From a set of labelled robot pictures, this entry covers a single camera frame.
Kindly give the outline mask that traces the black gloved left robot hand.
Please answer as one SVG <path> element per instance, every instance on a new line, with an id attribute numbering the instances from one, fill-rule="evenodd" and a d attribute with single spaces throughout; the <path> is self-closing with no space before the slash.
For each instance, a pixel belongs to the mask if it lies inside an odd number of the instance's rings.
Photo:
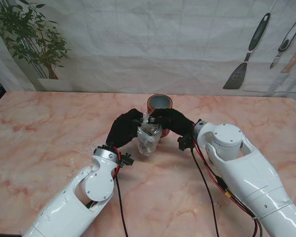
<path id="1" fill-rule="evenodd" d="M 141 126 L 140 120 L 143 113 L 137 109 L 121 114 L 112 124 L 106 139 L 108 147 L 120 148 L 137 137 L 138 127 Z"/>

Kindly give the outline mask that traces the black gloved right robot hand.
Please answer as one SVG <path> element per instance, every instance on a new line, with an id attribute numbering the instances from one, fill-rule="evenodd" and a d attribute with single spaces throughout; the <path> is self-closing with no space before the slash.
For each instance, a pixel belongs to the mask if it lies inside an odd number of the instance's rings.
<path id="1" fill-rule="evenodd" d="M 194 122 L 175 109 L 156 109 L 150 114 L 148 122 L 160 125 L 163 130 L 168 129 L 180 136 L 185 136 L 194 129 Z"/>

